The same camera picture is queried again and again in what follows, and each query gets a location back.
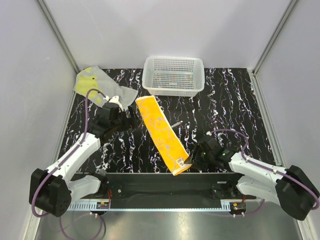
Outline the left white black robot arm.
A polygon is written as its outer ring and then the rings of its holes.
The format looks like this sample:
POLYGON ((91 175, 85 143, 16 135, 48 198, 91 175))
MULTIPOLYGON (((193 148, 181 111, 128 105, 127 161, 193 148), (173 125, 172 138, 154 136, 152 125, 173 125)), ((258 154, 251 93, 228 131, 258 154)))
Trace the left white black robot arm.
POLYGON ((108 193, 108 178, 104 173, 88 173, 73 180, 77 170, 115 133, 137 128, 140 120, 132 106, 121 109, 115 102, 107 102, 93 120, 87 121, 79 140, 55 163, 46 169, 37 168, 30 178, 29 203, 36 209, 61 217, 71 203, 94 195, 103 198, 108 193))

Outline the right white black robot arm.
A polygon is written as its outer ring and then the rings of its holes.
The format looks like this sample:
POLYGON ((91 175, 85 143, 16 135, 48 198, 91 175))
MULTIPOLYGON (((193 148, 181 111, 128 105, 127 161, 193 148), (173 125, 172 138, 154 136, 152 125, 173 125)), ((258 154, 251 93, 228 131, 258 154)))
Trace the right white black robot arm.
POLYGON ((277 204, 292 218, 303 221, 320 206, 320 192, 301 168, 270 165, 245 156, 242 151, 222 147, 212 136, 204 136, 184 161, 192 168, 217 167, 240 177, 227 185, 228 195, 254 196, 277 204))

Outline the grey and orange towel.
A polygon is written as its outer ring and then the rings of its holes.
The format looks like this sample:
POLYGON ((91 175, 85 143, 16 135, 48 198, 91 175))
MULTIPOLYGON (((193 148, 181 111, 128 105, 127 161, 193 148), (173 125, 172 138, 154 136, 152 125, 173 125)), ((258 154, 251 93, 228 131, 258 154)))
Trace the grey and orange towel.
POLYGON ((191 168, 190 163, 185 163, 189 155, 173 131, 155 96, 138 97, 135 103, 154 145, 172 175, 177 176, 191 168))

